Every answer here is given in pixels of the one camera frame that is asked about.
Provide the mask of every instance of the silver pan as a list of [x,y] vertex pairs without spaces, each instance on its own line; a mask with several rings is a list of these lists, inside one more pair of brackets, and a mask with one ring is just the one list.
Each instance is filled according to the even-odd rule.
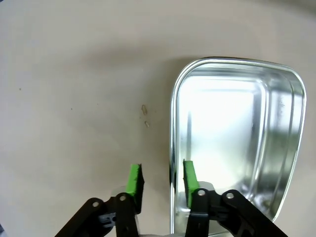
[[[239,190],[268,218],[278,216],[300,145],[306,94],[302,80],[279,64],[202,58],[187,65],[171,102],[171,232],[184,233],[182,161],[221,194]],[[209,233],[225,229],[210,223]]]

